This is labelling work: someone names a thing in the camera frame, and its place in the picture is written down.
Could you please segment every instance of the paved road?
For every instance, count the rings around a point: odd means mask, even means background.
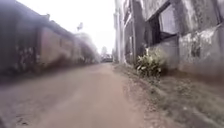
[[[138,128],[110,64],[71,69],[0,87],[3,128]]]

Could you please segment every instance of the narrow street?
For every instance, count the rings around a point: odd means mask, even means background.
[[[144,127],[143,114],[125,96],[128,78],[113,68],[100,64],[1,86],[2,127]]]

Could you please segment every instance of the ground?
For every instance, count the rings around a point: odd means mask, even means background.
[[[1,128],[181,128],[112,64],[0,86]]]

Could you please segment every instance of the building facade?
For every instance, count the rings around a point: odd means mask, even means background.
[[[223,77],[224,0],[125,0],[119,8],[126,60],[147,47],[162,51],[171,69]]]

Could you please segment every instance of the green plant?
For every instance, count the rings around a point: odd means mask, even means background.
[[[155,52],[148,55],[138,57],[138,62],[135,66],[137,72],[142,76],[161,76],[167,72],[165,59]]]

